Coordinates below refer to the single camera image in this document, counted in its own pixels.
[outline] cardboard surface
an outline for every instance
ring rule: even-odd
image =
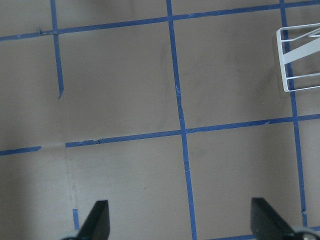
[[[54,240],[104,199],[110,240],[250,235],[251,197],[319,229],[320,117],[295,101],[319,114],[320,90],[282,89],[279,1],[170,3],[0,2],[2,238]]]

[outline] blue tape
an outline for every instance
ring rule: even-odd
[[[287,23],[287,16],[286,16],[285,0],[279,0],[279,1],[280,1],[282,27],[287,27],[288,23]],[[287,31],[283,31],[283,37],[284,39],[289,39],[289,35]],[[285,43],[284,48],[286,53],[290,51],[289,42]],[[287,64],[287,72],[289,77],[293,76],[293,70],[290,63]],[[291,90],[295,89],[293,79],[289,81],[289,88]],[[304,227],[307,227],[308,226],[307,205],[306,205],[306,195],[305,195],[304,171],[303,171],[302,154],[301,154],[299,118],[298,118],[298,109],[297,109],[297,102],[296,102],[296,93],[294,91],[291,91],[290,96],[291,96],[291,108],[292,108],[292,117],[293,117],[295,151],[296,151],[296,160],[297,160],[297,168],[298,168],[298,178],[299,178],[302,224]]]
[[[320,114],[298,116],[299,121],[314,120],[314,119],[320,119]]]
[[[181,134],[180,130],[174,130],[174,131],[162,131],[162,132],[154,132],[154,133],[137,134],[137,135],[130,135],[130,136],[117,136],[117,137],[102,138],[99,140],[67,142],[65,144],[65,147],[74,148],[74,147],[96,145],[96,144],[107,144],[107,143],[140,140],[140,139],[161,138],[161,137],[168,137],[168,136],[176,136],[180,134]]]
[[[286,8],[295,8],[295,7],[303,7],[303,6],[318,5],[318,4],[320,4],[320,0],[288,2],[288,3],[285,3],[284,5]]]
[[[50,0],[51,6],[51,20],[52,20],[52,29],[58,29],[58,21],[57,21],[57,10],[56,10],[56,0]]]
[[[2,36],[0,37],[0,42],[9,41],[9,40],[19,40],[19,39],[31,39],[36,37],[40,37],[39,32],[25,33],[25,34],[11,35],[11,36]]]
[[[182,108],[182,102],[181,102],[181,100],[182,100],[181,99],[181,87],[180,87],[180,79],[179,79],[175,29],[174,29],[174,22],[172,20],[173,13],[172,13],[171,0],[166,0],[166,6],[167,6],[168,16],[171,19],[168,21],[168,26],[169,26],[169,35],[170,35],[175,94],[176,94],[176,102],[177,102],[180,129],[181,129],[181,138],[182,138],[182,153],[183,153],[186,189],[187,189],[187,195],[188,195],[191,234],[192,234],[192,240],[197,240],[197,227],[196,227],[194,196],[193,196],[193,191],[192,191],[192,181],[191,181],[191,173],[190,173],[190,166],[189,166],[186,123],[185,123],[184,111]]]
[[[58,22],[57,22],[57,10],[56,10],[56,1],[50,0],[51,5],[51,19],[52,19],[52,34],[54,41],[54,53],[55,53],[55,64],[56,64],[56,74],[58,78],[58,86],[59,86],[59,96],[60,99],[64,92],[64,79],[62,74],[62,65],[61,65],[61,57],[60,57],[60,47],[59,47],[59,30],[58,30]]]
[[[72,210],[72,213],[73,213],[74,230],[79,230],[80,225],[79,225],[78,209],[74,208]]]
[[[242,235],[242,236],[230,236],[230,237],[222,237],[222,238],[213,238],[211,240],[250,240],[254,239],[253,235]]]
[[[196,132],[210,132],[210,131],[218,131],[218,130],[224,130],[224,129],[237,129],[237,128],[253,127],[253,126],[259,126],[259,125],[266,125],[266,124],[287,123],[292,121],[293,121],[292,117],[274,118],[274,119],[266,119],[266,120],[258,120],[258,121],[246,121],[246,122],[229,123],[229,124],[222,124],[222,125],[188,128],[186,129],[186,133],[193,134]]]
[[[4,150],[4,151],[0,151],[0,156],[37,152],[41,148],[42,148],[41,146],[32,146],[32,147],[18,148],[18,149],[12,149],[12,150]]]
[[[221,16],[221,15],[230,15],[230,14],[241,14],[241,13],[250,13],[250,12],[258,12],[258,11],[267,11],[279,9],[280,4],[272,4],[272,5],[262,5],[262,6],[252,6],[252,7],[242,7],[242,8],[234,8],[234,9],[224,9],[224,10],[216,10],[216,11],[208,11],[208,12],[198,12],[191,14],[182,14],[182,15],[174,15],[172,16],[172,20],[184,20],[184,19],[195,19],[209,16]]]
[[[198,12],[198,13],[191,13],[191,14],[172,15],[172,7],[171,5],[167,4],[167,10],[171,13],[170,16],[58,29],[55,0],[50,0],[50,5],[51,5],[51,19],[52,19],[53,30],[43,31],[42,34],[38,32],[34,32],[34,33],[18,34],[18,35],[12,35],[12,36],[3,36],[3,37],[0,37],[0,42],[8,41],[8,40],[35,38],[43,35],[52,35],[52,34],[58,35],[58,34],[76,33],[76,32],[93,31],[93,30],[101,30],[101,29],[121,28],[121,27],[128,27],[128,26],[163,23],[167,21],[202,18],[202,17],[208,17],[208,16],[220,16],[220,15],[229,15],[229,14],[250,13],[250,12],[257,12],[257,11],[267,11],[267,10],[274,10],[274,9],[280,8],[280,4],[271,4],[271,5],[252,6],[252,7],[225,9],[225,10],[215,10],[215,11],[208,11],[208,12]],[[290,2],[290,3],[286,3],[285,7],[294,8],[294,7],[309,6],[309,5],[320,5],[320,0]]]
[[[313,231],[320,231],[320,226],[312,226],[310,227]]]
[[[169,18],[165,16],[165,17],[156,17],[156,18],[133,20],[133,21],[97,24],[97,25],[91,25],[91,26],[69,27],[69,28],[60,29],[59,34],[76,33],[76,32],[101,30],[101,29],[114,29],[114,28],[122,28],[122,27],[129,27],[129,26],[146,25],[146,24],[156,24],[156,23],[167,22],[168,20]]]
[[[62,65],[61,65],[61,57],[60,57],[60,48],[59,48],[59,37],[58,35],[53,35],[54,41],[54,52],[55,52],[55,63],[56,63],[56,74],[58,77],[58,86],[59,86],[59,96],[61,98],[64,92],[64,79],[62,75]]]

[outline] grid line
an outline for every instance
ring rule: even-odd
[[[310,121],[320,119],[320,114],[311,114],[311,115],[302,115],[298,116],[298,121]],[[237,122],[237,123],[227,123],[221,125],[211,125],[211,126],[200,126],[195,128],[186,128],[186,134],[194,134],[198,132],[213,132],[227,129],[237,129],[237,128],[248,128],[254,126],[261,125],[269,125],[269,124],[281,124],[281,123],[289,123],[293,122],[293,117],[282,117],[282,118],[271,118],[257,121],[246,121],[246,122]],[[83,140],[83,141],[71,141],[66,142],[66,148],[74,148],[74,147],[84,147],[89,145],[97,145],[97,144],[108,144],[108,143],[117,143],[117,142],[126,142],[126,141],[134,141],[134,140],[142,140],[142,139],[153,139],[153,138],[161,138],[168,136],[177,136],[181,135],[181,130],[171,130],[171,131],[162,131],[162,132],[152,132],[152,133],[143,133],[143,134],[135,134],[128,136],[116,136],[116,137],[107,137],[101,138],[98,140]]]
[[[167,7],[168,17],[171,19],[173,15],[171,0],[166,0],[166,7]],[[186,131],[184,111],[182,108],[182,96],[181,96],[178,57],[177,57],[177,49],[176,49],[175,26],[174,26],[174,21],[172,19],[168,21],[168,27],[169,27],[169,35],[170,35],[176,102],[177,102],[177,110],[178,110],[179,122],[180,122],[181,139],[182,139],[182,154],[183,154],[184,173],[185,173],[185,180],[186,180],[186,191],[188,195],[191,235],[192,235],[192,240],[197,240],[196,215],[195,215],[194,196],[193,196],[191,173],[190,173],[190,166],[189,166],[187,131]]]
[[[17,149],[11,149],[11,150],[2,150],[0,151],[0,156],[32,153],[32,152],[39,151],[41,148],[42,148],[41,146],[31,146],[31,147],[17,148]]]
[[[311,5],[320,5],[320,0],[290,2],[290,3],[285,3],[284,7],[296,8],[296,7],[311,6]],[[164,16],[164,17],[146,18],[146,19],[140,19],[140,20],[89,25],[89,26],[68,27],[68,28],[61,28],[61,29],[57,28],[56,29],[57,32],[54,32],[54,28],[52,28],[52,30],[47,30],[43,32],[37,31],[37,32],[25,33],[25,34],[0,36],[0,42],[9,41],[9,40],[36,38],[36,37],[41,37],[45,35],[54,35],[54,34],[59,35],[59,34],[68,34],[68,33],[85,32],[85,31],[93,31],[93,30],[121,28],[121,27],[129,27],[129,26],[163,23],[168,21],[202,18],[202,17],[209,17],[209,16],[220,16],[220,15],[229,15],[229,14],[250,13],[250,12],[257,12],[257,11],[267,11],[267,10],[274,10],[274,9],[280,9],[280,8],[281,8],[280,4],[271,4],[271,5],[262,5],[262,6],[241,7],[241,8],[234,8],[234,9],[214,10],[214,11],[198,12],[198,13],[190,13],[190,14],[178,14],[178,15],[172,15],[170,17]],[[56,8],[54,5],[54,13],[53,13],[54,17],[52,19],[52,22],[54,22],[57,19],[55,9]]]
[[[73,215],[74,230],[79,230],[80,224],[79,224],[79,217],[78,217],[78,209],[77,208],[72,209],[72,215]]]
[[[59,30],[58,30],[58,22],[57,22],[57,11],[56,11],[56,0],[50,0],[51,5],[51,18],[52,18],[52,34],[53,34],[53,42],[54,42],[54,53],[55,53],[55,64],[56,64],[56,74],[58,78],[58,87],[59,87],[59,96],[60,99],[62,93],[64,92],[64,80],[62,74],[62,65],[61,65],[61,57],[60,57],[60,47],[59,47]]]
[[[280,12],[281,12],[281,21],[282,27],[287,27],[287,16],[285,8],[285,0],[280,1]],[[289,39],[288,31],[283,32],[284,39]],[[290,52],[290,43],[288,41],[284,44],[285,52]],[[287,64],[288,76],[293,76],[293,70],[291,63]],[[292,90],[295,89],[294,80],[289,80],[289,88]],[[292,109],[292,122],[294,129],[294,141],[295,141],[295,151],[296,151],[296,161],[297,161],[297,170],[298,170],[298,181],[299,181],[299,192],[300,192],[300,205],[301,205],[301,216],[302,224],[304,227],[308,226],[307,219],[307,206],[306,206],[306,194],[305,194],[305,183],[304,183],[304,171],[303,171],[303,162],[302,162],[302,153],[301,153],[301,143],[300,143],[300,132],[299,132],[299,118],[298,118],[298,109],[296,102],[296,93],[294,91],[290,92],[291,97],[291,109]]]

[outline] white wire rack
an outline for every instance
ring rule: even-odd
[[[298,37],[292,38],[292,39],[282,39],[282,31],[288,31],[288,30],[295,30],[295,29],[304,29],[304,28],[316,28],[312,31],[309,31],[303,35],[300,35]],[[297,47],[296,49],[293,49],[292,51],[289,51],[287,53],[283,52],[283,43],[285,42],[293,42],[298,39],[309,37],[309,38],[316,38],[315,40],[312,40],[302,46]],[[288,82],[291,79],[298,79],[298,78],[306,78],[306,77],[314,77],[319,76],[320,72],[312,73],[312,74],[306,74],[306,75],[299,75],[299,76],[289,76],[287,77],[287,71],[286,71],[286,64],[292,63],[298,59],[307,57],[311,54],[314,54],[316,52],[320,51],[320,23],[316,24],[308,24],[308,25],[299,25],[299,26],[288,26],[288,27],[282,27],[278,31],[276,31],[276,39],[277,39],[277,46],[278,46],[278,53],[279,53],[279,61],[280,61],[280,68],[281,68],[281,75],[282,75],[282,83],[283,83],[283,89],[285,92],[293,92],[298,90],[306,90],[306,89],[314,89],[319,88],[320,85],[315,85],[311,87],[304,87],[304,88],[295,88],[295,89],[289,89]]]

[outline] gray floor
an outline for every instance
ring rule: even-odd
[[[3,239],[102,199],[110,240],[251,239],[252,197],[320,230],[320,90],[284,92],[275,49],[320,1],[171,1],[0,2]]]

